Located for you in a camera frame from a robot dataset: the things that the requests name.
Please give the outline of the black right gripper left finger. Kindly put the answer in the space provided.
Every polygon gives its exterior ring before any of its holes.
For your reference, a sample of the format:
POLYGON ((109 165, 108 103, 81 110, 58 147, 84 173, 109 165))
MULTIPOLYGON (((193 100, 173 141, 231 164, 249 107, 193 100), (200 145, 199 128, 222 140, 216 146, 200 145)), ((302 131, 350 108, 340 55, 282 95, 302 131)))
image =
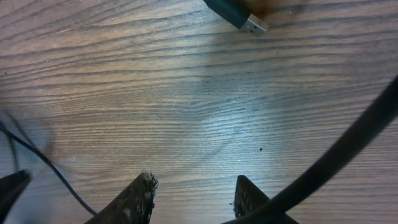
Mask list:
POLYGON ((114 200, 85 224, 149 224, 155 207, 158 180, 152 173, 139 174, 114 200))

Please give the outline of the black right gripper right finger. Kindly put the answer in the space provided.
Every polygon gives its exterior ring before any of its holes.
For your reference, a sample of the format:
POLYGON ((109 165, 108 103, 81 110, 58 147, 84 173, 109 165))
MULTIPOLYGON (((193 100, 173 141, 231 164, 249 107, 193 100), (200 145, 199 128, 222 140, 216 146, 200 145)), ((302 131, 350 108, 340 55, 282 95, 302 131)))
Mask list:
POLYGON ((247 216, 269 202, 269 197, 245 175, 236 180, 233 210, 235 218, 247 216))

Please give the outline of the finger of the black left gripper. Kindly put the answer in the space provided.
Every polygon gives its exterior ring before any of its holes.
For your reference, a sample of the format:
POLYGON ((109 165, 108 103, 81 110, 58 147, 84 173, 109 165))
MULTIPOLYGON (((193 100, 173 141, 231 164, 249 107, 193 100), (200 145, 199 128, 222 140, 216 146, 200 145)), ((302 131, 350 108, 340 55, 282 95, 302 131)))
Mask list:
POLYGON ((28 170, 20 170, 1 178, 1 223, 5 221, 12 206, 30 183, 30 180, 31 174, 28 170))

